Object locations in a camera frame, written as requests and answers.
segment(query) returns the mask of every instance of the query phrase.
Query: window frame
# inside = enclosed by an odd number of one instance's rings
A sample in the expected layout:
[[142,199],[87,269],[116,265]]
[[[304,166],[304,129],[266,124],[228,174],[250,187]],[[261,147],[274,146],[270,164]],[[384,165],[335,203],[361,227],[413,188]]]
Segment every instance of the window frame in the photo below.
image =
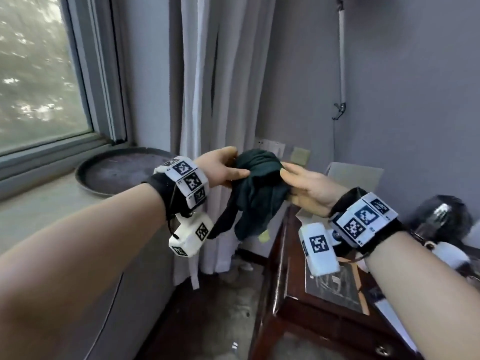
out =
[[59,0],[92,131],[0,153],[0,200],[62,175],[88,157],[129,144],[111,2]]

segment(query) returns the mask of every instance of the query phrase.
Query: curtain fold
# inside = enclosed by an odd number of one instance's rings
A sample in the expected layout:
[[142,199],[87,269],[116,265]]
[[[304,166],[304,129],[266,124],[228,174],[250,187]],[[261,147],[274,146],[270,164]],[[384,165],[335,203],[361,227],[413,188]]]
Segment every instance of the curtain fold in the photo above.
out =
[[[181,155],[195,159],[228,145],[240,153],[253,147],[274,8],[275,0],[181,0]],[[229,196],[224,187],[211,190],[206,211],[213,222]],[[229,230],[205,242],[196,257],[176,257],[175,284],[190,276],[197,288],[199,264],[207,274],[228,271],[237,246]]]

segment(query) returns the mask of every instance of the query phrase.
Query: wooden table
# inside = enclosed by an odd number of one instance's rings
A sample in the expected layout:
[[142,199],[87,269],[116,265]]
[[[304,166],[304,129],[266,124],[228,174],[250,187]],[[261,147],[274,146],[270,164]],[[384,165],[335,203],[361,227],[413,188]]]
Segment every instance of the wooden table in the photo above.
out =
[[[414,354],[369,306],[370,315],[328,302],[305,291],[305,256],[301,227],[289,207],[273,244],[261,289],[250,345],[250,360],[266,360],[285,332],[341,352],[348,359],[414,359]],[[362,285],[373,286],[360,270]]]

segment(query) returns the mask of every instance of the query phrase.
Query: round tray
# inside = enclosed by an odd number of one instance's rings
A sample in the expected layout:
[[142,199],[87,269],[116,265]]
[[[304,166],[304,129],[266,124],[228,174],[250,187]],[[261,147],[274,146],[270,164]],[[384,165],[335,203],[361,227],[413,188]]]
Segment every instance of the round tray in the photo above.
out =
[[154,148],[113,149],[81,163],[75,178],[85,190],[111,197],[140,184],[156,167],[174,157],[171,152]]

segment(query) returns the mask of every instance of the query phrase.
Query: tree foliage outside window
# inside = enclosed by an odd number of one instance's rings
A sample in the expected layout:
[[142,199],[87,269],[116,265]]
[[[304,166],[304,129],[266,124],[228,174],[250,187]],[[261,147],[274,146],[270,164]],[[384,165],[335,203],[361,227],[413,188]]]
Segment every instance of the tree foliage outside window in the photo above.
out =
[[59,0],[0,0],[0,154],[88,129]]

